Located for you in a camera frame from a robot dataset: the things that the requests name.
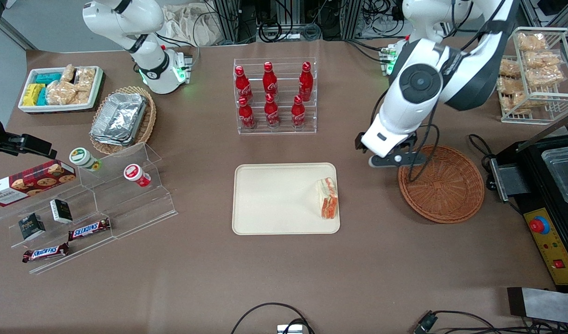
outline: machine control panel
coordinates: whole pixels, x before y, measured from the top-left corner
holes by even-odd
[[[558,285],[568,285],[568,252],[545,208],[523,214],[544,262]]]

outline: cookie box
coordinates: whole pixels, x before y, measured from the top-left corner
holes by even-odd
[[[0,206],[10,205],[76,179],[76,171],[59,160],[32,167],[0,180]]]

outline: woven bread basket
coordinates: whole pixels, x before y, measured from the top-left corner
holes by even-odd
[[[422,152],[430,154],[433,145]],[[414,167],[412,178],[422,166]],[[408,182],[409,167],[397,173],[401,194],[425,218],[441,224],[465,222],[478,212],[484,201],[484,181],[476,165],[449,146],[438,146],[422,175]]]
[[[99,104],[99,108],[97,109],[97,113],[95,114],[95,118],[92,121],[92,124],[97,121],[97,118],[102,110],[102,106],[104,106],[104,102],[110,97],[110,95],[114,93],[127,93],[127,94],[140,94],[146,99],[148,99],[148,103],[146,104],[146,110],[144,111],[144,117],[142,117],[142,122],[140,123],[140,128],[136,135],[136,141],[133,145],[138,144],[139,142],[147,142],[152,135],[152,129],[154,128],[154,122],[156,121],[156,105],[150,96],[150,93],[145,91],[140,87],[124,87],[115,90],[113,93],[109,94],[104,101]],[[95,139],[90,137],[90,141],[92,145],[97,149],[98,152],[102,152],[104,154],[114,154],[123,150],[124,148],[128,148],[129,146],[119,146],[119,145],[111,145],[111,144],[103,144],[102,142],[97,142]]]

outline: brown table surface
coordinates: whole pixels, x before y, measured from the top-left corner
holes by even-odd
[[[238,135],[233,59],[307,55],[318,57],[316,135]],[[28,54],[29,69],[68,63],[101,66],[107,74],[103,96],[142,85],[124,51]],[[163,157],[162,181],[179,214],[42,275],[27,273],[20,254],[10,251],[8,228],[0,226],[0,333],[229,333],[245,311],[263,302],[291,304],[318,333],[328,334],[405,333],[427,309],[460,309],[497,326],[521,325],[509,316],[505,287],[553,288],[521,216],[486,192],[468,222],[433,224],[405,203],[395,168],[373,169],[369,155],[354,150],[384,82],[374,61],[343,42],[204,48],[191,84],[153,95],[159,112],[148,143]],[[467,134],[483,136],[497,153],[539,131],[501,123],[499,114],[496,95],[467,112],[439,106],[440,144],[480,167],[481,154]],[[30,116],[15,109],[7,130],[53,142],[64,159],[76,146],[91,148],[92,117]],[[0,154],[0,177],[42,161]],[[323,161],[337,168],[337,233],[233,233],[237,166]],[[238,332],[274,333],[294,317],[287,309],[260,309]],[[456,325],[480,326],[445,315],[435,328]]]

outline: teal package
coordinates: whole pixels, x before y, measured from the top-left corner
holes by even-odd
[[[36,105],[38,106],[47,105],[47,88],[43,88],[40,90],[39,99],[36,101]]]
[[[55,80],[61,79],[61,73],[42,73],[37,74],[34,83],[50,84]]]

